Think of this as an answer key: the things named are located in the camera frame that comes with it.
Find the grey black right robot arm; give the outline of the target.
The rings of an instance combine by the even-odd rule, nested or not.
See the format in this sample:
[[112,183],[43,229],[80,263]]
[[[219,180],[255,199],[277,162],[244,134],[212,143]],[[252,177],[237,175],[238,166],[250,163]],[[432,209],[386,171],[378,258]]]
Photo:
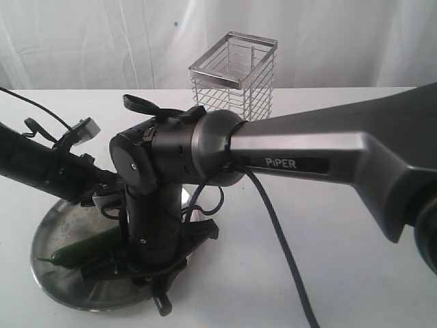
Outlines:
[[168,314],[167,291],[188,255],[219,234],[213,220],[191,221],[182,186],[227,187],[256,173],[352,186],[391,242],[412,226],[422,259],[436,269],[435,84],[254,122],[228,110],[123,101],[148,116],[110,143],[127,242],[85,265],[85,282],[131,279]]

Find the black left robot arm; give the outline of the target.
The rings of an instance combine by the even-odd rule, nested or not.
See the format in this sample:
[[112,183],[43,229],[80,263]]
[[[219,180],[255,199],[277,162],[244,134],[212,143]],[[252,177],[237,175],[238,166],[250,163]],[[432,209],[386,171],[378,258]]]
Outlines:
[[46,147],[1,125],[1,175],[77,204],[103,187],[113,187],[117,175],[94,165],[88,154],[77,156]]

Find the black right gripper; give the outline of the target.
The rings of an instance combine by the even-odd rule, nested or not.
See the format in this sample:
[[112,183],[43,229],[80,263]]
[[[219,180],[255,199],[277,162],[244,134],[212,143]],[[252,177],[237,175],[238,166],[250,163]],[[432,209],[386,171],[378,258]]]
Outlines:
[[[187,257],[207,239],[219,237],[211,219],[182,218],[182,185],[164,184],[148,194],[126,186],[129,265],[134,282],[145,282],[158,308],[170,308],[168,291]],[[101,258],[80,268],[85,282],[129,279],[123,261]]]

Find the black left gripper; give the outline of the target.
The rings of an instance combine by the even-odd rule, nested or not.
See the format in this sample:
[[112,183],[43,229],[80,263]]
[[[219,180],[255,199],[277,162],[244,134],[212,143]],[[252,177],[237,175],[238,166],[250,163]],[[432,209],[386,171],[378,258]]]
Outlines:
[[71,204],[87,202],[98,191],[113,188],[117,174],[94,165],[94,157],[53,151],[40,189]]

